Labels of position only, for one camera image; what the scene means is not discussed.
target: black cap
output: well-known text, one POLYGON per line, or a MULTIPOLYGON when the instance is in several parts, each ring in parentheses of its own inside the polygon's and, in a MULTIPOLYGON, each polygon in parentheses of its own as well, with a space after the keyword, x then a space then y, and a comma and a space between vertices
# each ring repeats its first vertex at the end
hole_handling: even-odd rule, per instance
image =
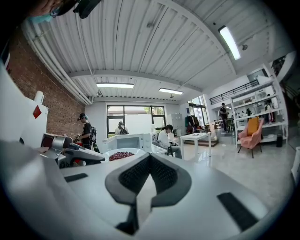
POLYGON ((79 121, 81 118, 83 118, 85 116, 85 113, 81 113, 80 115, 79 115, 79 118, 77 118, 77 121, 79 121))

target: fluorescent light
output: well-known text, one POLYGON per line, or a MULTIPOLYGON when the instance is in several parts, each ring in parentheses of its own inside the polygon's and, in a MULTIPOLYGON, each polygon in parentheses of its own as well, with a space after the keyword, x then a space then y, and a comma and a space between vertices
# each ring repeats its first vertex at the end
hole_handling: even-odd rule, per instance
POLYGON ((230 48, 230 51, 233 54, 234 59, 240 59, 240 53, 238 50, 238 47, 236 46, 236 43, 228 29, 228 27, 223 26, 219 29, 220 34, 222 35, 222 37, 224 38, 225 42, 227 43, 227 45, 230 48))
POLYGON ((98 82, 97 87, 99 88, 133 88, 134 84, 130 83, 117 83, 117 82, 98 82))
POLYGON ((181 95, 183 92, 172 90, 172 89, 167 89, 167 88, 160 88, 160 92, 168 92, 168 93, 174 93, 174 94, 179 94, 181 95))

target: brick wall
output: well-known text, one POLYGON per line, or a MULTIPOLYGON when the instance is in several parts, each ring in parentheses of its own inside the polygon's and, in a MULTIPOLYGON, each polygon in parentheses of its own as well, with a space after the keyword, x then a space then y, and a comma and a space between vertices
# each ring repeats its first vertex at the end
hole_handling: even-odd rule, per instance
POLYGON ((21 29, 14 33, 9 52, 10 75, 21 92, 33 100, 38 90, 44 94, 43 105, 49 108, 47 132, 71 137, 81 134, 83 125, 77 118, 84 112, 84 105, 52 76, 27 43, 21 29))

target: railing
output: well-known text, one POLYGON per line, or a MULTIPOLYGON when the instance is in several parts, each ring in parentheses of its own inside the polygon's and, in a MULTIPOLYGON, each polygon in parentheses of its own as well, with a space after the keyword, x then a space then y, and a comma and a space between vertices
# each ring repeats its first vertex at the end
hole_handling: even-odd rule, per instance
POLYGON ((259 85, 259 82, 257 80, 254 80, 252 82, 246 83, 246 84, 244 84, 242 86, 239 86, 238 88, 232 89, 232 90, 230 90, 228 92, 222 93, 221 95, 218 95, 218 96, 210 98, 210 103, 211 103, 211 105, 213 105, 215 103, 223 102, 223 101, 229 99, 229 97, 231 95, 236 94, 236 93, 238 93, 240 91, 243 91, 243 90, 250 89, 250 88, 255 87, 257 85, 259 85))
POLYGON ((285 84, 284 82, 280 82, 280 86, 283 92, 294 101, 295 97, 298 95, 297 91, 285 84))

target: man wearing black cap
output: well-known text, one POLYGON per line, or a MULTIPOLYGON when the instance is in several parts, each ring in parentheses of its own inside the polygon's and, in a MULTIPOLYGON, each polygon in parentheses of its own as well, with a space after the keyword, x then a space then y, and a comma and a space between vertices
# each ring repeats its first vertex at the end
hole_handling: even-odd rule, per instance
POLYGON ((84 148, 90 149, 90 133, 91 133, 91 125, 90 122, 88 121, 88 116, 85 115, 84 113, 81 113, 79 115, 79 118, 77 119, 77 121, 80 120, 80 122, 84 123, 83 126, 83 131, 82 131, 82 135, 80 137, 77 138, 77 140, 81 140, 82 142, 82 146, 84 148))
POLYGON ((225 103, 222 103, 221 105, 222 107, 220 109, 220 116, 223 120, 224 132, 226 132, 227 131, 226 119, 227 119, 228 112, 226 112, 225 103))

